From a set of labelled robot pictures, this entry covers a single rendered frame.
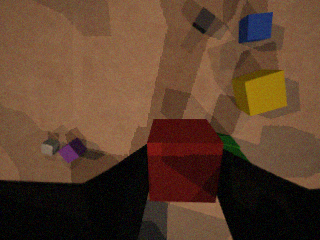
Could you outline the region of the red block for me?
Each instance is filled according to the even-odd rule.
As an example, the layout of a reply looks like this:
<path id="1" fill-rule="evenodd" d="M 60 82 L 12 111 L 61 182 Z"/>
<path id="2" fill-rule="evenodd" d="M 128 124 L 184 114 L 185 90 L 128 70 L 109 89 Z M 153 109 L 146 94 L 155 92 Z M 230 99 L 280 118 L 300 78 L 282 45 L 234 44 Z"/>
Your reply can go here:
<path id="1" fill-rule="evenodd" d="M 153 119 L 150 201 L 215 203 L 224 143 L 207 119 Z"/>

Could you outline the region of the purple block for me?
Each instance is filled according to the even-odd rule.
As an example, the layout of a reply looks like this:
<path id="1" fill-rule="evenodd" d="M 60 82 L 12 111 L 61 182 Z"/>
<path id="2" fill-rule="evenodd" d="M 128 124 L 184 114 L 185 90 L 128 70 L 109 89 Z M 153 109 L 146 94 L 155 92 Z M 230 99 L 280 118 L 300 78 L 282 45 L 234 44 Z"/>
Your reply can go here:
<path id="1" fill-rule="evenodd" d="M 79 138 L 74 139 L 57 153 L 67 162 L 70 163 L 79 158 L 87 150 L 86 146 L 80 141 Z"/>

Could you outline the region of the yellow cube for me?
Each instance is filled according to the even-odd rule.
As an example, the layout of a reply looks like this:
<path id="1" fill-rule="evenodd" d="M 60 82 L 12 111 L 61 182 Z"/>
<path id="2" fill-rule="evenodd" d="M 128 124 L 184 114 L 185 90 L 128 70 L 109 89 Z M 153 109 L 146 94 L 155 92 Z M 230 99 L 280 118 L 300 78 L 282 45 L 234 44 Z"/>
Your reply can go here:
<path id="1" fill-rule="evenodd" d="M 262 69 L 231 79 L 236 108 L 249 116 L 287 106 L 284 70 Z"/>

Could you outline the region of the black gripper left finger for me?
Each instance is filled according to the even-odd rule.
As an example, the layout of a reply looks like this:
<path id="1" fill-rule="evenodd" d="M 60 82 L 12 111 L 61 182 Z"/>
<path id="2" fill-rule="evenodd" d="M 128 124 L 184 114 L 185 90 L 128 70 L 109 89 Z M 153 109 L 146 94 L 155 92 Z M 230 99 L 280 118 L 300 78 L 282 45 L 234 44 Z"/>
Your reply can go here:
<path id="1" fill-rule="evenodd" d="M 137 240 L 148 193 L 147 144 L 84 183 L 0 180 L 0 233 Z"/>

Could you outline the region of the blue block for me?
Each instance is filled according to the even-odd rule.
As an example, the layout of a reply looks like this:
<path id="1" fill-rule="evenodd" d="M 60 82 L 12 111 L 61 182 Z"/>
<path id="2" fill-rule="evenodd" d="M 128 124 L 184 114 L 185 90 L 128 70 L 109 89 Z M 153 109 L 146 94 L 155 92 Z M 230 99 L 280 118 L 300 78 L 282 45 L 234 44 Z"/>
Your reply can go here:
<path id="1" fill-rule="evenodd" d="M 248 14 L 239 21 L 238 43 L 271 38 L 273 12 Z"/>

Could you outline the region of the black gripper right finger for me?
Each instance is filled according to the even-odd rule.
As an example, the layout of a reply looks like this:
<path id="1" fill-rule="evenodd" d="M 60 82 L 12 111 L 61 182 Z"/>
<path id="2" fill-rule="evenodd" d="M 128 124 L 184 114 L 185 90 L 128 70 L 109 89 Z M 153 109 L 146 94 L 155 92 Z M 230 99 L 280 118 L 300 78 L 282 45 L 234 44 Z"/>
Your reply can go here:
<path id="1" fill-rule="evenodd" d="M 223 149 L 216 196 L 232 240 L 320 240 L 320 189 L 308 189 Z"/>

